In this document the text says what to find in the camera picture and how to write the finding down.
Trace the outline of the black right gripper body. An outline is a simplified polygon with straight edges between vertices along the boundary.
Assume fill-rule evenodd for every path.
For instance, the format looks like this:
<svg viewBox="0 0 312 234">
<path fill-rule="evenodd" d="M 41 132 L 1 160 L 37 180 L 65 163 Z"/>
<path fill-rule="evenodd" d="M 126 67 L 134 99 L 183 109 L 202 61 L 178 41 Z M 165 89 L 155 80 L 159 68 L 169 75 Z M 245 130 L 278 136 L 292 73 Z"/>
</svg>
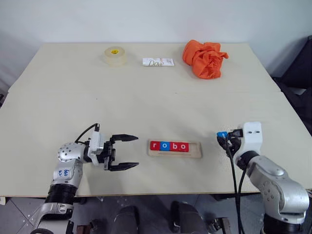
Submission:
<svg viewBox="0 0 312 234">
<path fill-rule="evenodd" d="M 228 133 L 228 141 L 230 142 L 230 152 L 236 153 L 241 146 L 241 139 L 243 138 L 243 129 L 234 129 Z"/>
</svg>

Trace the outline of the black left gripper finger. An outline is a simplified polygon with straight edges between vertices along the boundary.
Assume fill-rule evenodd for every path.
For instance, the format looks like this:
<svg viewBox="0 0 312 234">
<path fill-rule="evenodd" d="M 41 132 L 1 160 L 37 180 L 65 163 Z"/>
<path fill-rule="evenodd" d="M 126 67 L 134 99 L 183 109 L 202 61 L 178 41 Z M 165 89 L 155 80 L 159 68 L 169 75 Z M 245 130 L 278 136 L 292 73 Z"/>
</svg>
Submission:
<svg viewBox="0 0 312 234">
<path fill-rule="evenodd" d="M 119 163 L 118 165 L 109 165 L 108 170 L 111 172 L 125 171 L 138 165 L 139 165 L 138 162 L 124 162 L 124 163 Z"/>
<path fill-rule="evenodd" d="M 134 140 L 138 140 L 138 137 L 133 136 L 133 135 L 127 135 L 127 134 L 112 135 L 110 137 L 111 143 L 115 143 L 116 141 L 128 142 L 128 141 L 134 141 Z"/>
</svg>

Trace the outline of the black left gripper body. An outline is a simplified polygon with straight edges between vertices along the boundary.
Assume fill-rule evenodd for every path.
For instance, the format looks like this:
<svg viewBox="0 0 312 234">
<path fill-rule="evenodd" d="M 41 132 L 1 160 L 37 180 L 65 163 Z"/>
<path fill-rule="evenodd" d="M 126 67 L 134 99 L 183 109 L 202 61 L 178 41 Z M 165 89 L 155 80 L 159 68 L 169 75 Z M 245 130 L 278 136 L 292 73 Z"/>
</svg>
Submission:
<svg viewBox="0 0 312 234">
<path fill-rule="evenodd" d="M 115 161 L 116 156 L 116 150 L 113 148 L 114 144 L 114 136 L 111 136 L 109 141 L 104 142 L 103 150 L 99 155 L 97 155 L 99 164 L 103 164 L 104 170 L 107 171 L 117 170 L 115 165 L 112 165 L 113 161 Z"/>
</svg>

